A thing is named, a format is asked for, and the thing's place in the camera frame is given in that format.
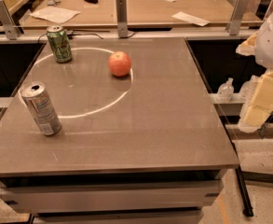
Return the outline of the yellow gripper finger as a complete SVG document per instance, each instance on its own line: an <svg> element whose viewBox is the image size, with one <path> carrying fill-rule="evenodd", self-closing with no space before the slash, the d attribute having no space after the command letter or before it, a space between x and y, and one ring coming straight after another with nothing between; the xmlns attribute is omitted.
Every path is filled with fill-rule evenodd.
<svg viewBox="0 0 273 224"><path fill-rule="evenodd" d="M243 56L250 56L255 54L257 33L250 35L245 41L238 45L236 53Z"/></svg>
<svg viewBox="0 0 273 224"><path fill-rule="evenodd" d="M260 129L273 112L273 70L260 77L252 76L246 100L239 115L239 129L253 133Z"/></svg>

